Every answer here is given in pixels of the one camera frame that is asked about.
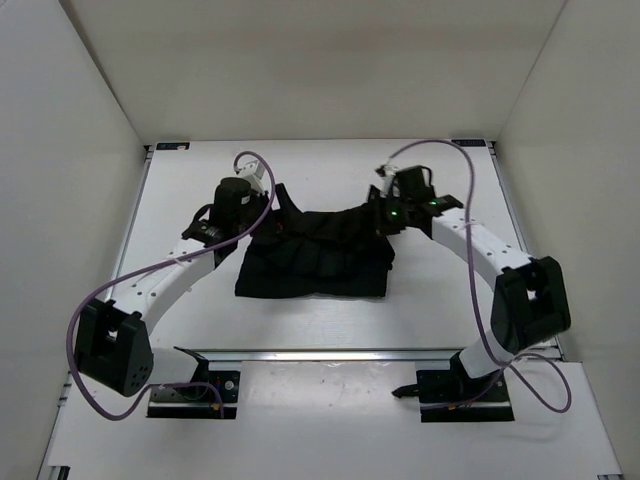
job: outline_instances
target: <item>white wall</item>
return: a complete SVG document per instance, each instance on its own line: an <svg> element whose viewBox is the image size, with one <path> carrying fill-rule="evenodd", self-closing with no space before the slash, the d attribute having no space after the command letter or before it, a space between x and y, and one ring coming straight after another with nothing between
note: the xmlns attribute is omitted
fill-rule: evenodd
<svg viewBox="0 0 640 480"><path fill-rule="evenodd" d="M534 250L562 263L582 359L640 478L640 2L569 0L499 137Z"/></svg>
<svg viewBox="0 0 640 480"><path fill-rule="evenodd" d="M66 326L110 273L143 156L59 4L0 6L2 479L37 475Z"/></svg>
<svg viewBox="0 0 640 480"><path fill-rule="evenodd" d="M142 140L495 139L562 0L63 0Z"/></svg>

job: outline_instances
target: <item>folded clothing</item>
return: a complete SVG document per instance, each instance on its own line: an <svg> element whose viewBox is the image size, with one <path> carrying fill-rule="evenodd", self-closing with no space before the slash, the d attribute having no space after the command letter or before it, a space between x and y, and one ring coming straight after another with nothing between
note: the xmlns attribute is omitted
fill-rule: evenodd
<svg viewBox="0 0 640 480"><path fill-rule="evenodd" d="M256 230L235 293L293 298L313 293L384 297L395 252L378 235L367 204L341 212L301 212L282 184L280 209Z"/></svg>

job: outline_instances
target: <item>black cloth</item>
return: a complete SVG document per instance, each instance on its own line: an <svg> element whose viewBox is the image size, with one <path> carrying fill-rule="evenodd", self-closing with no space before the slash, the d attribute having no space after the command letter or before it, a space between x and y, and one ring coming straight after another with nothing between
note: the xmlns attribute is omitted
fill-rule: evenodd
<svg viewBox="0 0 640 480"><path fill-rule="evenodd" d="M256 230L236 296L293 298L313 293L384 297L395 252L374 228L367 204L341 212L300 212L284 185L280 210Z"/></svg>

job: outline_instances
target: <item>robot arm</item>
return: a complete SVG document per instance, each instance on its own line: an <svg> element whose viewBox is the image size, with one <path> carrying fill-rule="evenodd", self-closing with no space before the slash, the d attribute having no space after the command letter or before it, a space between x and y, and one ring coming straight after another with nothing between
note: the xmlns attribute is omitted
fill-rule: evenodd
<svg viewBox="0 0 640 480"><path fill-rule="evenodd" d="M138 278L107 302L89 302L80 315L74 349L80 372L126 397L147 383L198 381L206 373L206 362L197 354L177 348L152 349L149 335L165 312L233 253L237 243L192 254L235 238L264 211L263 174L262 164L252 161L237 177L220 182L214 203L196 213L169 253L166 260L173 259L175 264Z"/></svg>
<svg viewBox="0 0 640 480"><path fill-rule="evenodd" d="M428 182L423 170L429 171ZM390 235L412 227L468 262L467 224L462 203L451 195L436 196L426 167L377 170L383 190L371 187L377 228ZM493 289L491 328L485 332L495 359L508 363L526 348L567 330L571 324L560 265L535 259L471 222L473 269ZM500 369L482 339L455 354L451 370L461 391L471 398Z"/></svg>

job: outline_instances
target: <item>white table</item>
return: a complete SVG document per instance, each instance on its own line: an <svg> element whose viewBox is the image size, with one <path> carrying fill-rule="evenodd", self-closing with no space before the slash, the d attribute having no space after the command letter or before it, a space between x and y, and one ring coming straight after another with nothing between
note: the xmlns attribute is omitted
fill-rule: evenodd
<svg viewBox="0 0 640 480"><path fill-rule="evenodd" d="M154 153L123 262L123 271L168 253L193 212L213 196L241 149L261 153L301 209L338 210L361 203L373 169L402 140L193 142L186 151ZM517 244L492 159L471 148L478 173L474 217ZM434 169L439 194L465 198L467 170L442 145L416 148L402 165ZM48 463L76 479L596 479L619 473L587 379L561 364L574 391L566 415L546 411L507 374L515 422L421 424L415 400L390 391L415 382L413 361L331 362L332 349L419 348L442 352L477 338L465 264L419 232L392 240L396 261L380 301L235 298L244 242L158 324L154 345L195 349L326 351L315 363L242 363L238 418L232 421L98 417L73 389ZM480 280L488 320L491 292ZM554 404L564 392L548 366L523 371ZM128 400L89 381L112 411Z"/></svg>

